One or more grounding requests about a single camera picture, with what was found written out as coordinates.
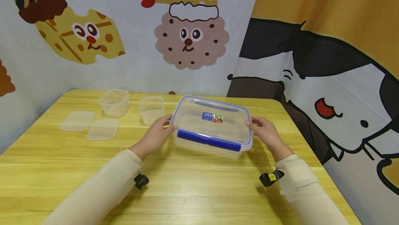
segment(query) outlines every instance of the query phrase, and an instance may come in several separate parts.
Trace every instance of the cartoon mouth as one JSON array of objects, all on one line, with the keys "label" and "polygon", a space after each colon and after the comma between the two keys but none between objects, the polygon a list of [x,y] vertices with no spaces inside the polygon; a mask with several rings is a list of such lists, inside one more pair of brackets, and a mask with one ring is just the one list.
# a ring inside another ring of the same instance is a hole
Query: cartoon mouth
[{"label": "cartoon mouth", "polygon": [[184,52],[184,51],[191,52],[192,50],[194,50],[194,47],[192,47],[192,48],[190,48],[190,49],[187,49],[187,46],[185,46],[185,47],[183,48],[183,52]]},{"label": "cartoon mouth", "polygon": [[325,99],[321,98],[315,102],[314,107],[316,109],[317,114],[324,119],[331,119],[333,117],[341,118],[341,114],[337,114],[334,110],[333,106],[329,106],[326,104]]},{"label": "cartoon mouth", "polygon": [[92,46],[92,44],[90,43],[89,44],[89,46],[87,47],[87,49],[94,49],[94,50],[98,50],[98,49],[100,49],[100,45],[99,46],[97,46],[97,47],[94,47],[94,46]]}]

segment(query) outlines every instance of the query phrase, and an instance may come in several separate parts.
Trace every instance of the cartoon cheese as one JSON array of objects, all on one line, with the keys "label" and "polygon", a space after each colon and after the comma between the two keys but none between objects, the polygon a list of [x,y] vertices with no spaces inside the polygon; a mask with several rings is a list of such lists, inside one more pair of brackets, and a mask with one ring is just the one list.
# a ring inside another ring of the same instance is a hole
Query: cartoon cheese
[{"label": "cartoon cheese", "polygon": [[125,54],[113,20],[89,9],[76,15],[65,0],[14,0],[19,15],[35,24],[56,54],[79,64],[96,62],[95,56],[113,59]]}]

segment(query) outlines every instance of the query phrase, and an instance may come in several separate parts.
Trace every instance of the beige sleeve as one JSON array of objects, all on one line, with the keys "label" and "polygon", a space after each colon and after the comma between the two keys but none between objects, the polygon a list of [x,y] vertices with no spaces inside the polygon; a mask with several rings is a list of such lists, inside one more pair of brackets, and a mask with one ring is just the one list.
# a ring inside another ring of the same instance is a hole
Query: beige sleeve
[{"label": "beige sleeve", "polygon": [[130,150],[118,153],[68,196],[44,225],[97,225],[134,186],[142,160]]},{"label": "beige sleeve", "polygon": [[279,180],[280,193],[286,197],[301,224],[348,224],[304,160],[292,155],[277,162],[276,168],[284,172]]}]

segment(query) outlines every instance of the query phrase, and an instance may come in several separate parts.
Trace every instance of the black wrist strap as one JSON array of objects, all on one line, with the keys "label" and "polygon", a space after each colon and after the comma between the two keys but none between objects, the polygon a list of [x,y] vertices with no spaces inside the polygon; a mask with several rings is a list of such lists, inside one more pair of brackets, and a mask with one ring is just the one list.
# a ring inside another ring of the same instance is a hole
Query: black wrist strap
[{"label": "black wrist strap", "polygon": [[281,170],[275,170],[273,173],[263,173],[260,175],[259,180],[263,186],[272,186],[277,180],[280,180],[284,176],[284,172]]}]

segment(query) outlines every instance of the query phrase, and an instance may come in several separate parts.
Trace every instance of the curtain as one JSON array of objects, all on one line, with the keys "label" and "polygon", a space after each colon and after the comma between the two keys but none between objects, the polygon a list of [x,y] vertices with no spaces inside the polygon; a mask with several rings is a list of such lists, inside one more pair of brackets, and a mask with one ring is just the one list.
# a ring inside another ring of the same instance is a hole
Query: curtain
[{"label": "curtain", "polygon": [[283,104],[362,224],[399,220],[398,2],[257,0],[226,75]]},{"label": "curtain", "polygon": [[1,0],[0,153],[70,89],[226,96],[254,4]]}]

